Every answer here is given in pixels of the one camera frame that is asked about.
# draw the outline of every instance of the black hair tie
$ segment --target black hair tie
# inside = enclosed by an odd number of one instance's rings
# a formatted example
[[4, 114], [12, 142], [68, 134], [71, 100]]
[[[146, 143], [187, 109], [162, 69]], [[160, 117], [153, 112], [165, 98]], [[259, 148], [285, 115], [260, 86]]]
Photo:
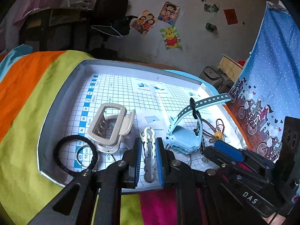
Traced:
[[56, 164], [61, 168], [63, 169], [66, 173], [70, 174], [71, 176], [75, 177], [76, 175], [79, 174], [79, 172], [74, 172], [74, 171], [71, 171], [70, 169], [68, 169], [67, 167], [65, 167], [62, 162], [60, 161], [59, 159], [59, 150], [61, 148], [61, 146], [68, 142], [68, 141], [72, 141], [72, 140], [80, 140], [80, 141], [83, 141], [85, 143], [87, 143], [89, 145], [89, 147], [91, 148], [92, 152], [93, 152], [93, 157], [92, 157], [92, 160], [91, 160], [91, 163], [90, 165], [87, 167], [87, 169], [91, 169], [93, 170], [97, 161], [98, 161], [98, 152], [96, 150], [96, 147], [93, 145], [93, 143], [81, 136], [81, 135], [69, 135], [69, 136], [66, 136], [66, 137], [63, 137], [60, 141], [58, 141], [54, 151], [53, 151], [53, 157], [54, 157], [54, 160], [56, 162]]

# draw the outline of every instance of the wooden desk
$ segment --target wooden desk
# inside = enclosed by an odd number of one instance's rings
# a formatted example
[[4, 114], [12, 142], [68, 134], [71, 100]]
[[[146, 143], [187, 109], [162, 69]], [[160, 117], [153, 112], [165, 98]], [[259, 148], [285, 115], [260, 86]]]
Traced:
[[92, 10], [50, 7], [33, 11], [26, 18], [19, 33], [19, 45], [26, 40], [39, 41], [39, 51], [47, 51], [47, 33], [49, 28], [70, 24], [71, 36], [68, 49], [74, 47], [74, 26], [76, 23], [86, 22]]
[[222, 69], [233, 82], [239, 78], [243, 70], [240, 65], [224, 54], [218, 68]]

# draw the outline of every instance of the striped blanket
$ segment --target striped blanket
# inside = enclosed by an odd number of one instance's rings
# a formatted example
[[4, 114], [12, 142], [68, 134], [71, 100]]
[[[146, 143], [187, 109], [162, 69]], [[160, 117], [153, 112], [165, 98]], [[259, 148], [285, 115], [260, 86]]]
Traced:
[[[61, 190], [38, 173], [37, 142], [61, 86], [91, 59], [78, 51], [26, 54], [20, 47], [0, 55], [0, 202], [16, 225], [27, 224]], [[174, 190], [122, 196], [121, 224], [176, 223]]]

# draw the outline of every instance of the black office chair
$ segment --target black office chair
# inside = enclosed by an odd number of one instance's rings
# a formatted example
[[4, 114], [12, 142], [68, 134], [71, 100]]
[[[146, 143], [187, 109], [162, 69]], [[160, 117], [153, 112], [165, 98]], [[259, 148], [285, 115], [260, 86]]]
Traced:
[[96, 0], [91, 17], [87, 23], [85, 49], [88, 50], [92, 35], [103, 38], [101, 48], [109, 37], [122, 37], [129, 34], [130, 21], [136, 16], [125, 16], [128, 0]]

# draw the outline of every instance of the white tray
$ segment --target white tray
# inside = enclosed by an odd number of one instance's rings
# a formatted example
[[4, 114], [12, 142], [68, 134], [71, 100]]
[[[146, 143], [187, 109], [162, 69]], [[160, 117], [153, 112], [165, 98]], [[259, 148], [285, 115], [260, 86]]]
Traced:
[[[89, 124], [103, 103], [121, 104], [126, 107], [127, 114], [133, 109], [136, 110], [127, 143], [121, 143], [120, 150], [113, 154], [113, 158], [117, 161], [122, 158], [125, 150], [132, 147], [134, 138], [139, 137], [146, 126], [152, 126], [156, 131], [156, 137], [162, 137], [166, 146], [166, 129], [172, 121], [171, 118], [189, 104], [190, 97], [198, 101], [209, 96], [212, 96], [211, 91], [199, 81], [176, 73], [137, 64], [84, 60], [65, 81], [47, 114], [37, 146], [39, 172], [60, 186], [65, 186], [72, 180], [72, 177], [58, 168], [54, 162], [54, 147], [64, 136], [81, 134], [87, 137]], [[216, 119], [223, 120], [227, 143], [237, 149], [245, 146], [242, 135], [221, 104], [205, 108], [200, 113], [202, 118], [211, 121], [213, 125]], [[116, 109], [106, 111], [106, 115], [117, 114]], [[196, 120], [189, 115], [180, 122], [180, 125], [192, 131], [196, 126]], [[110, 136], [112, 127], [113, 122], [106, 132], [106, 137]], [[208, 140], [209, 138], [205, 138], [206, 145], [210, 145]], [[85, 169], [75, 160], [76, 151], [83, 145], [84, 143], [80, 141], [74, 141], [61, 148], [60, 159], [69, 169], [78, 172]], [[191, 154], [191, 157], [173, 151], [177, 159], [190, 163], [193, 169], [204, 171], [217, 167], [211, 161], [203, 163], [203, 156], [199, 151]], [[84, 148], [79, 155], [79, 160], [84, 166], [89, 165], [91, 158], [90, 148]], [[138, 186], [135, 190], [124, 189], [123, 192], [160, 188], [158, 178], [151, 184], [144, 180], [143, 160], [144, 156], [141, 159]], [[99, 154], [95, 169], [105, 169], [112, 162], [110, 155]]]

